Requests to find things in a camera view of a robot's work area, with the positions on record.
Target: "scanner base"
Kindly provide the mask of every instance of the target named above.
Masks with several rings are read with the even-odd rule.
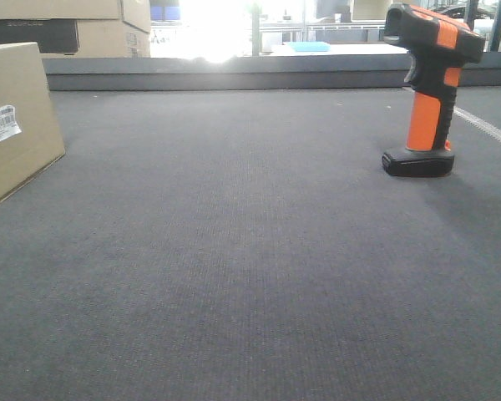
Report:
[[[454,153],[451,150],[416,151],[390,149],[382,155],[382,167],[389,175],[399,177],[441,177],[451,172]]]

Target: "orange barcode scanner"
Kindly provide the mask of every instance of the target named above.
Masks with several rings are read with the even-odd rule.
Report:
[[[407,145],[384,152],[382,166],[390,175],[446,175],[454,162],[447,137],[460,72],[466,63],[481,60],[484,38],[465,23],[395,3],[387,11],[384,42],[411,54],[405,82],[412,86],[415,97]]]

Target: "barcode label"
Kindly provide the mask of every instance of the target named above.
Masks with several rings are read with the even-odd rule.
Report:
[[[0,107],[0,142],[21,132],[15,120],[15,107],[12,105]]]

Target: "white line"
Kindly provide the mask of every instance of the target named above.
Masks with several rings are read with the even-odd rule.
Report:
[[[476,115],[473,115],[466,110],[462,110],[459,107],[454,108],[454,113],[468,121],[469,123],[475,125],[480,130],[484,131],[486,134],[490,135],[492,138],[501,142],[501,129],[494,127],[490,123],[487,123],[483,119],[480,119]]]

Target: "gray carpet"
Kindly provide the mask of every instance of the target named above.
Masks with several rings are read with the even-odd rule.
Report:
[[[498,142],[455,118],[453,173],[401,179],[400,89],[53,99],[68,153],[0,205],[0,401],[501,401]]]

